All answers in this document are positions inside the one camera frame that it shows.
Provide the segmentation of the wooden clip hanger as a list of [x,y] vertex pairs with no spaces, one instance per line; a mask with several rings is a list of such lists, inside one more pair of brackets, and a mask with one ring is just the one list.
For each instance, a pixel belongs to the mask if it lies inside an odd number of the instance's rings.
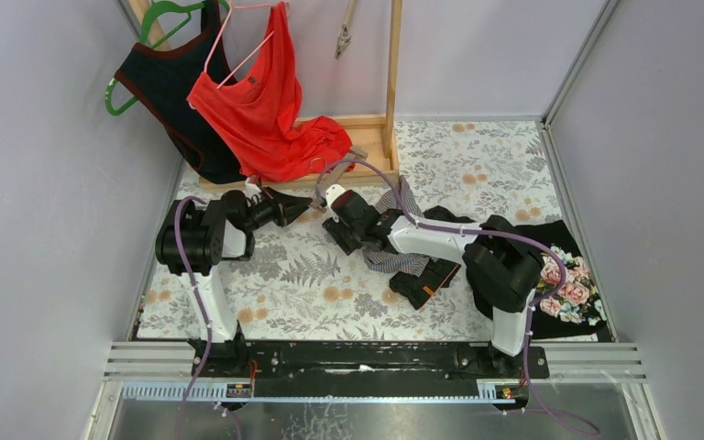
[[314,210],[324,213],[326,210],[326,202],[324,199],[325,191],[332,185],[337,184],[344,176],[351,165],[358,161],[365,161],[368,158],[368,153],[359,146],[353,146],[351,150],[339,161],[327,165],[320,172],[315,180],[314,195],[309,206]]

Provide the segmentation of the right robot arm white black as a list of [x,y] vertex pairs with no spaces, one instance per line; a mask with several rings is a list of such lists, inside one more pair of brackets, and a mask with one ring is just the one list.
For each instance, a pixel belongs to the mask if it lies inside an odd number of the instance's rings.
[[453,223],[401,209],[380,213],[360,194],[334,184],[324,191],[334,217],[324,228],[346,254],[359,248],[396,255],[424,255],[466,268],[478,303],[491,306],[491,345],[515,357],[523,351],[526,306],[534,296],[543,260],[534,242],[522,242],[499,216],[492,225]]

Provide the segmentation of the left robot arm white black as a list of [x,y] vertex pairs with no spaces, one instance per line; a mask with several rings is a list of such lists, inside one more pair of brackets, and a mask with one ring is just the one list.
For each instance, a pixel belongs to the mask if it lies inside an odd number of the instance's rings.
[[270,187],[231,190],[209,202],[195,196],[172,202],[156,237],[155,255],[188,289],[203,341],[231,341],[238,331],[217,266],[250,260],[258,229],[289,226],[312,202]]

